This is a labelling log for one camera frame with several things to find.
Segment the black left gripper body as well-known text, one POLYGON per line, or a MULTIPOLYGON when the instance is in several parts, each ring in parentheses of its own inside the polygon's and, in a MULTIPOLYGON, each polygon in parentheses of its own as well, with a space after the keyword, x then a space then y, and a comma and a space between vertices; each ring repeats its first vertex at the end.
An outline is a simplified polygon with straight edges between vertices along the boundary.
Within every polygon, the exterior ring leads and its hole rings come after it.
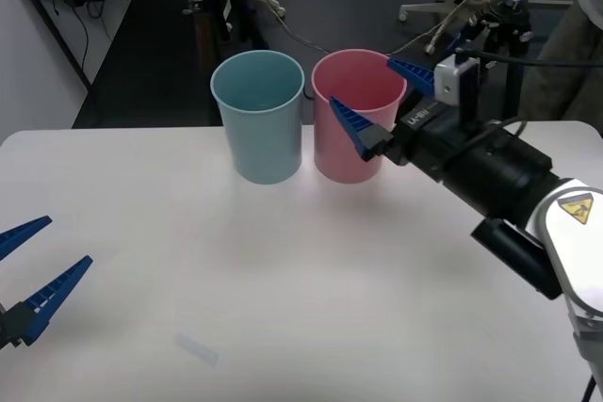
POLYGON ((1 347, 21 343, 22 334, 22 306, 15 305, 5 310, 1 307, 1 347))

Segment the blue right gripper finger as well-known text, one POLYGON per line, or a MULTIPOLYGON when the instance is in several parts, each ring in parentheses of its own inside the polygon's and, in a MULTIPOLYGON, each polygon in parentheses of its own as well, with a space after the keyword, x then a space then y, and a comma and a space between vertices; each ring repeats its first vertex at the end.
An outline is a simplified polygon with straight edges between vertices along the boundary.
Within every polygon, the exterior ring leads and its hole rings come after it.
POLYGON ((432 70, 394 58, 387 60, 387 67, 406 79, 423 96, 428 98, 434 96, 434 73, 432 70))
POLYGON ((331 97, 330 107, 363 161, 370 161, 386 153, 394 138, 389 131, 350 109, 334 96, 331 97))

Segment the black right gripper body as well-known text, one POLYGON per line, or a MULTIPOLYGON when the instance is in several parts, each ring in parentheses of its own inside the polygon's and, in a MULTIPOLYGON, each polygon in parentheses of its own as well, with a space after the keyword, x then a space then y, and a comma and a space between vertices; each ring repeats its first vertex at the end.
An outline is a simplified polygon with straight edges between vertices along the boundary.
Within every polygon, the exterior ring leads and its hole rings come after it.
POLYGON ((387 158, 398 166, 412 164, 436 182, 452 154, 477 134, 477 98, 450 106, 414 90, 399 107, 387 158))

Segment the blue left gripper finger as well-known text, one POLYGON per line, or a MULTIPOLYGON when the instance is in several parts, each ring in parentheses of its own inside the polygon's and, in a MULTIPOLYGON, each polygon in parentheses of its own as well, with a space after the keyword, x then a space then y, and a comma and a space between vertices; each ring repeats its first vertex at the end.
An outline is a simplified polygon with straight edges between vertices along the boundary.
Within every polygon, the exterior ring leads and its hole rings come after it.
POLYGON ((8 342, 13 346, 35 343, 92 263, 90 256, 84 256, 42 289, 11 307, 8 310, 8 342))
POLYGON ((51 223, 52 219, 44 216, 0 233, 0 260, 4 260, 24 242, 51 223))

